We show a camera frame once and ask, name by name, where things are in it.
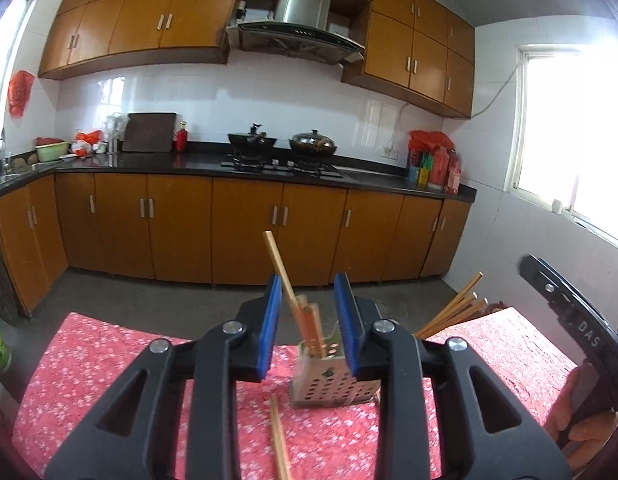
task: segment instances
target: window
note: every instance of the window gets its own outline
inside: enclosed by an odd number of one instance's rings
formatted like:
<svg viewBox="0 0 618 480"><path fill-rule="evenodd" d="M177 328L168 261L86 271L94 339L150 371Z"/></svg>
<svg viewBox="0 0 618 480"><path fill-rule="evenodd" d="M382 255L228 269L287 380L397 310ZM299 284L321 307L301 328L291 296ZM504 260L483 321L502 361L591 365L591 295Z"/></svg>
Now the window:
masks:
<svg viewBox="0 0 618 480"><path fill-rule="evenodd" d="M10 77L10 73L7 74L7 69L12 65L13 47L30 1L13 0L0 18L0 131L4 121L2 112L6 102L8 78Z"/></svg>
<svg viewBox="0 0 618 480"><path fill-rule="evenodd" d="M522 52L513 188L618 245L618 49Z"/></svg>

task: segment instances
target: gray floor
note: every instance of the gray floor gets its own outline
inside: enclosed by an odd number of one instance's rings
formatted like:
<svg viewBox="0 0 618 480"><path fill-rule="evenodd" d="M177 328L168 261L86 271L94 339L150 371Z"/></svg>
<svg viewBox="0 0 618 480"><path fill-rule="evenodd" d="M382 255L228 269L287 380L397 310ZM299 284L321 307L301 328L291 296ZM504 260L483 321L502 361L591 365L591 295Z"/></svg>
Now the gray floor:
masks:
<svg viewBox="0 0 618 480"><path fill-rule="evenodd" d="M411 332L425 325L455 295L442 280L356 285L353 289L357 296L374 300L384 317L395 319ZM336 321L331 288L299 288L296 292L320 305L323 327L331 331ZM262 293L262 287L212 288L69 269L36 307L32 319L19 319L15 327L0 322L13 353L12 365L0 380L21 400L44 350L70 312L144 332L195 339L231 319L243 301ZM299 340L297 326L284 305L276 343L296 344Z"/></svg>

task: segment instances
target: floral tablecloth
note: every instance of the floral tablecloth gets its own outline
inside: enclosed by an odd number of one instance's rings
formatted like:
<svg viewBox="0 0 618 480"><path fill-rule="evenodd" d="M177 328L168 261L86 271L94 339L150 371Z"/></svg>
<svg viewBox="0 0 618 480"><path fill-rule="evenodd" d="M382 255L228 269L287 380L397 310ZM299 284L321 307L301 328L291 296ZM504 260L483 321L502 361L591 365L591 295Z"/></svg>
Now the floral tablecloth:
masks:
<svg viewBox="0 0 618 480"><path fill-rule="evenodd" d="M465 338L540 423L575 367L516 310L509 308L448 328L431 340ZM157 335L70 314L42 356L29 383L12 441L40 475L60 444L122 370ZM183 340L169 338L174 344ZM294 346L274 348L262 383L238 383L238 432L244 480L276 477L269 427L269 397L278 396L281 421L295 480L372 479L378 433L373 403L346 408L293 410L288 382ZM441 475L433 394L425 382L431 477ZM191 385L180 421L176 476L184 478Z"/></svg>

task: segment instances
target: metal utensil holder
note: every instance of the metal utensil holder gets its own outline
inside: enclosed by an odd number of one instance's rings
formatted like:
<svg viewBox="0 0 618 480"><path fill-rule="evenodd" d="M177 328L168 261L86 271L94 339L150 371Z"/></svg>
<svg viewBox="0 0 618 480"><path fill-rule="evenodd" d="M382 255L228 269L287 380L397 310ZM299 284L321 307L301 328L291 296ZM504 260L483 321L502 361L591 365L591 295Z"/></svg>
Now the metal utensil holder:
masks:
<svg viewBox="0 0 618 480"><path fill-rule="evenodd" d="M369 402L380 381L356 381L342 349L338 323L331 336L323 339L327 357L310 357L303 341L298 345L294 377L289 383L293 408L329 408Z"/></svg>

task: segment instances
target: stainless steel range hood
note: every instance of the stainless steel range hood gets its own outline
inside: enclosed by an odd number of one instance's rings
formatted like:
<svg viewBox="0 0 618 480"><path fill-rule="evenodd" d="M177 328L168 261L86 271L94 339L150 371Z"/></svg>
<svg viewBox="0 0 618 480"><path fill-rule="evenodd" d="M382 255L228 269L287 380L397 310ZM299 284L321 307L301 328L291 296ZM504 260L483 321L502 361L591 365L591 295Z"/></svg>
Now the stainless steel range hood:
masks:
<svg viewBox="0 0 618 480"><path fill-rule="evenodd" d="M362 59L364 47L328 32L331 0L278 0L273 20L236 22L227 27L229 45L327 64Z"/></svg>

